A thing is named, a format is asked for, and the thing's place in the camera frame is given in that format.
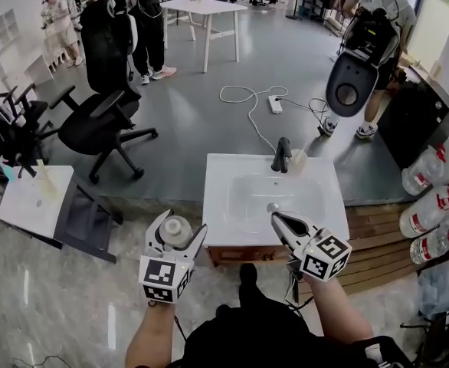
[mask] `marble floor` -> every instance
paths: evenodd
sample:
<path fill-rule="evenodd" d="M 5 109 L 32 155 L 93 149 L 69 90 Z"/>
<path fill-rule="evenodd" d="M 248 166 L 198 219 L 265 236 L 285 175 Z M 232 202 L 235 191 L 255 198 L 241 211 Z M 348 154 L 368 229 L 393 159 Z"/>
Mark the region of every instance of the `marble floor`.
<path fill-rule="evenodd" d="M 147 300 L 138 284 L 144 233 L 153 216 L 114 230 L 110 251 L 117 263 L 92 258 L 70 247 L 58 251 L 0 224 L 0 366 L 20 358 L 34 364 L 59 354 L 74 367 L 123 366 L 125 350 L 139 326 Z M 214 316 L 220 304 L 238 305 L 238 266 L 214 268 L 207 256 L 177 307 L 186 334 Z M 283 264 L 258 266 L 259 286 L 282 301 L 287 289 Z M 351 296 L 376 334 L 394 337 L 411 357 L 419 334 L 399 324 L 415 320 L 417 278 L 412 276 Z M 315 334 L 321 326 L 314 304 L 303 316 Z M 174 328 L 173 356 L 184 341 Z M 50 360 L 47 367 L 61 366 Z"/>

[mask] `white table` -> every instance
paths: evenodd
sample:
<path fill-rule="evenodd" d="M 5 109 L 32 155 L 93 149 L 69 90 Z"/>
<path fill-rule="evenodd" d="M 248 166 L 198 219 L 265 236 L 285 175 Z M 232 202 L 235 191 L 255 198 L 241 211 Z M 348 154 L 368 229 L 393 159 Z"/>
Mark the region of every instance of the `white table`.
<path fill-rule="evenodd" d="M 198 0 L 191 2 L 190 0 L 171 0 L 170 2 L 162 3 L 164 8 L 164 23 L 165 23 L 165 49 L 168 48 L 168 15 L 169 9 L 176 11 L 183 11 L 188 13 L 188 21 L 191 28 L 192 40 L 195 41 L 195 33 L 193 26 L 202 26 L 206 29 L 206 44 L 204 51 L 204 67 L 203 72 L 208 71 L 208 56 L 209 56 L 209 41 L 215 40 L 216 38 L 226 37 L 229 35 L 234 35 L 234 55 L 235 60 L 240 61 L 240 51 L 239 51 L 239 37 L 238 37 L 238 11 L 244 11 L 247 7 L 239 4 L 231 4 L 226 2 L 220 2 L 218 0 Z M 218 31 L 212 28 L 212 15 L 221 14 L 224 12 L 233 12 L 234 20 L 234 30 L 228 31 Z M 192 20 L 192 14 L 204 15 L 205 20 L 200 25 Z"/>
<path fill-rule="evenodd" d="M 57 190 L 55 199 L 43 190 L 40 173 L 33 178 L 23 171 L 22 178 L 9 182 L 0 204 L 0 219 L 45 238 L 53 238 L 57 218 L 71 177 L 71 166 L 45 166 L 49 179 Z M 18 175 L 20 166 L 13 168 Z"/>

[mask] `black shoe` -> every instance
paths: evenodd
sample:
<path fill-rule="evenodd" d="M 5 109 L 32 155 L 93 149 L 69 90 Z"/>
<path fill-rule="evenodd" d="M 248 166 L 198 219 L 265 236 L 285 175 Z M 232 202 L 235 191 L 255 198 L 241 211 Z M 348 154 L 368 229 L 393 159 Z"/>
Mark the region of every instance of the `black shoe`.
<path fill-rule="evenodd" d="M 216 317 L 222 316 L 227 310 L 230 310 L 230 306 L 226 304 L 220 305 L 218 308 L 216 308 Z"/>
<path fill-rule="evenodd" d="M 252 263 L 242 264 L 240 267 L 240 281 L 241 284 L 252 284 L 257 283 L 257 269 Z"/>

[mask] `white sink basin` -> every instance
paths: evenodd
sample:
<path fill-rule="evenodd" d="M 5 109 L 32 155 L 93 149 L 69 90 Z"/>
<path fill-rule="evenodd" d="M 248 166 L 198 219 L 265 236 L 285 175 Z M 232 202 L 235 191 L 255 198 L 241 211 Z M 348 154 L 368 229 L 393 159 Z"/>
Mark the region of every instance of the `white sink basin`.
<path fill-rule="evenodd" d="M 267 206 L 307 215 L 349 239 L 346 211 L 331 161 L 309 158 L 299 175 L 274 172 L 273 156 L 208 154 L 203 222 L 207 246 L 279 245 Z"/>

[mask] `faucet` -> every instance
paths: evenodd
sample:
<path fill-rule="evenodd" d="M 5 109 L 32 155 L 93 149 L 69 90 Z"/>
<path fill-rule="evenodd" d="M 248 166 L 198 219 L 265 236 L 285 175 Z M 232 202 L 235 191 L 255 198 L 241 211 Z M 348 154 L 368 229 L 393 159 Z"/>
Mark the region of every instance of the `faucet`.
<path fill-rule="evenodd" d="M 274 161 L 272 161 L 272 165 L 270 166 L 274 172 L 280 171 L 281 173 L 287 173 L 286 158 L 291 158 L 293 156 L 289 145 L 289 139 L 285 137 L 279 139 L 276 155 L 274 157 Z"/>

